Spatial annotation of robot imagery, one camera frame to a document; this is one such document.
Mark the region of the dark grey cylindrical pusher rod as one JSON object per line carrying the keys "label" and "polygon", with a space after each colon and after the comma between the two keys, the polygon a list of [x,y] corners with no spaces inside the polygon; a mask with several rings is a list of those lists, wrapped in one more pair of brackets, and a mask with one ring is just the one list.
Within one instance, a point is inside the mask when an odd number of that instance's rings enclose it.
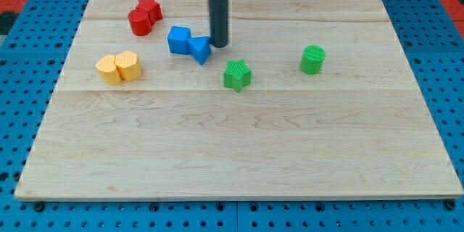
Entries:
{"label": "dark grey cylindrical pusher rod", "polygon": [[228,0],[208,0],[210,43],[216,48],[228,45]]}

